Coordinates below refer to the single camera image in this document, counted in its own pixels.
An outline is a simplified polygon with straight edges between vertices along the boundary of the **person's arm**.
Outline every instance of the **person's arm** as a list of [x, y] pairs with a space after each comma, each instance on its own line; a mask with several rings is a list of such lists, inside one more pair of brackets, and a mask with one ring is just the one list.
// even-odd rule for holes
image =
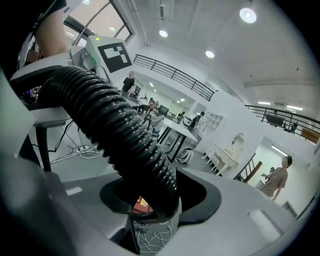
[[34, 36], [44, 57], [68, 52], [63, 10], [57, 10], [46, 17]]
[[273, 201], [276, 200], [277, 196], [280, 194], [280, 191], [281, 191], [282, 187], [279, 187], [275, 193], [275, 196], [273, 197]]

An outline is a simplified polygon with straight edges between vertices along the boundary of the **railing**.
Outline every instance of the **railing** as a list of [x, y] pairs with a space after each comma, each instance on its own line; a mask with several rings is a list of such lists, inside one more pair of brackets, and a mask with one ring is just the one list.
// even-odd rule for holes
[[303, 137], [317, 144], [320, 137], [320, 121], [289, 111], [270, 107], [246, 105], [261, 122], [267, 123], [288, 133]]
[[177, 81], [208, 101], [211, 100], [212, 95], [215, 93], [209, 87], [194, 79], [192, 76], [156, 59], [136, 54], [133, 63]]
[[254, 157], [256, 153], [253, 154], [249, 162], [243, 167], [243, 169], [239, 172], [239, 174], [234, 178], [234, 180], [248, 183], [248, 181], [256, 174], [256, 172], [262, 166], [262, 162], [259, 161], [257, 165], [254, 163]]

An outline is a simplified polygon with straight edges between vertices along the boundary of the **fluorescent light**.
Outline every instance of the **fluorescent light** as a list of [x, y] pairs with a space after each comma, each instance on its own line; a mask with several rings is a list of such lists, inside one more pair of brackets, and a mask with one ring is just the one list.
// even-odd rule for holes
[[258, 101], [258, 103], [262, 105], [270, 105], [270, 102]]
[[271, 148], [275, 149], [276, 151], [278, 151], [279, 153], [281, 153], [281, 154], [284, 155], [285, 157], [288, 156], [286, 153], [282, 152], [279, 148], [275, 147], [274, 145], [271, 145]]
[[241, 19], [246, 23], [254, 23], [257, 20], [257, 15], [249, 8], [241, 9], [239, 14]]
[[213, 51], [210, 51], [210, 50], [207, 50], [206, 52], [205, 52], [205, 55], [208, 57], [208, 58], [213, 58], [213, 57], [215, 57], [215, 54], [214, 54], [214, 52]]
[[289, 108], [289, 109], [293, 109], [293, 110], [303, 110], [302, 107], [298, 107], [298, 106], [289, 106], [289, 105], [287, 105], [286, 107]]
[[164, 30], [160, 30], [159, 31], [160, 36], [162, 36], [163, 38], [166, 38], [168, 36], [168, 33]]

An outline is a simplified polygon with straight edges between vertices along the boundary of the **black cable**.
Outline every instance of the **black cable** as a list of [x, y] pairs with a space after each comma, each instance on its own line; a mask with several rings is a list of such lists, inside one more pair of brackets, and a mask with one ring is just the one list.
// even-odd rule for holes
[[72, 124], [73, 122], [74, 122], [74, 121], [71, 120], [71, 121], [66, 125], [66, 127], [64, 128], [64, 130], [63, 130], [63, 128], [61, 127], [61, 129], [63, 130], [63, 134], [62, 134], [59, 142], [57, 143], [57, 145], [55, 145], [54, 150], [48, 150], [48, 152], [54, 152], [54, 153], [57, 152], [57, 150], [58, 150], [58, 148], [59, 148], [59, 146], [60, 146], [60, 144], [61, 144], [62, 139], [64, 138], [65, 134], [67, 133], [67, 130], [69, 129], [69, 126], [71, 126], [71, 124]]

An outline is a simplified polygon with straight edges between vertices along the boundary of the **black corrugated hose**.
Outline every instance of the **black corrugated hose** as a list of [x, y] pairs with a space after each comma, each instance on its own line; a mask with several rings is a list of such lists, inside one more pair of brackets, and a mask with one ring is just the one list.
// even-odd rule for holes
[[51, 73], [41, 94], [47, 95], [47, 104], [63, 106], [92, 143], [98, 143], [97, 149], [104, 150], [103, 156], [110, 157], [123, 180], [136, 184], [154, 210], [141, 214], [141, 223], [161, 223], [175, 215], [179, 194], [171, 164], [116, 89], [91, 71], [66, 66]]

